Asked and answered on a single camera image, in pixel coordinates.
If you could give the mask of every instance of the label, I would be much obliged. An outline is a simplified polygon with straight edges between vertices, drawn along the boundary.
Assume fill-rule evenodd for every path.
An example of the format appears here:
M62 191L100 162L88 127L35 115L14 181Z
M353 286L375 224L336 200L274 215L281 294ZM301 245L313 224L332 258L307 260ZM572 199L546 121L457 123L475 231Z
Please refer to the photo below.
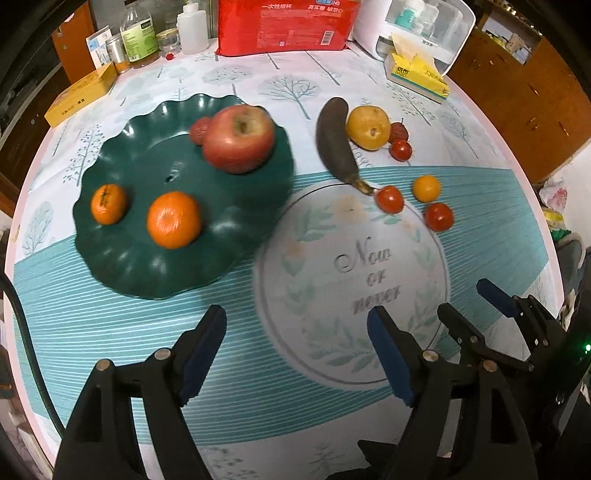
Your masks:
M125 30L122 36L130 62L144 59L158 50L151 20L136 23Z

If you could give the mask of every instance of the white plastic bottle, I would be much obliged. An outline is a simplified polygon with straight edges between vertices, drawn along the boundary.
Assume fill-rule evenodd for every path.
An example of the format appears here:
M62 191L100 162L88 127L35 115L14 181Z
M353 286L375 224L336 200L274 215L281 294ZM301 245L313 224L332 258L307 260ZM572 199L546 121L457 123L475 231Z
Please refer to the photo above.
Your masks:
M207 39L207 14L199 10L199 4L189 0L183 6L183 13L177 18L178 34L185 55L192 55L205 50L209 45Z

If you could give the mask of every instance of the apple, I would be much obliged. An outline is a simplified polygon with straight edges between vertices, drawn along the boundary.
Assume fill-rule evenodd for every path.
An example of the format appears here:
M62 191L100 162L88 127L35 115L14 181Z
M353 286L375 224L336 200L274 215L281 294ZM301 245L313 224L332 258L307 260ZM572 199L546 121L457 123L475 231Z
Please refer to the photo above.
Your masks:
M207 129L203 157L227 173L246 173L267 161L275 125L262 108L233 105L219 111Z

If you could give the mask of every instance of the tangerine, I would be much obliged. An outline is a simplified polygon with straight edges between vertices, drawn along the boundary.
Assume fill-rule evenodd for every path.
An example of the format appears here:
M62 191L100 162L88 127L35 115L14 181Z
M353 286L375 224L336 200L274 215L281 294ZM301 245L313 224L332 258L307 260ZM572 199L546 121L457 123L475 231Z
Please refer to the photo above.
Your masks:
M100 187L90 201L90 212L101 225L119 222L127 211L127 195L114 183Z
M154 200L146 221L154 242L169 250L186 247L201 233L197 201L183 192L169 192Z

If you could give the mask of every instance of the jar lid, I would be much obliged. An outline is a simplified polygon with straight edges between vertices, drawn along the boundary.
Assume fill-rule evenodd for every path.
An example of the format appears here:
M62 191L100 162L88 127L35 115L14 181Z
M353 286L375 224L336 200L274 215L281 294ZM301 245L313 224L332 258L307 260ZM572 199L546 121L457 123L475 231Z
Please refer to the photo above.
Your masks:
M178 35L178 28L169 28L168 30L164 30L156 35L156 40L163 40L167 37L172 37Z

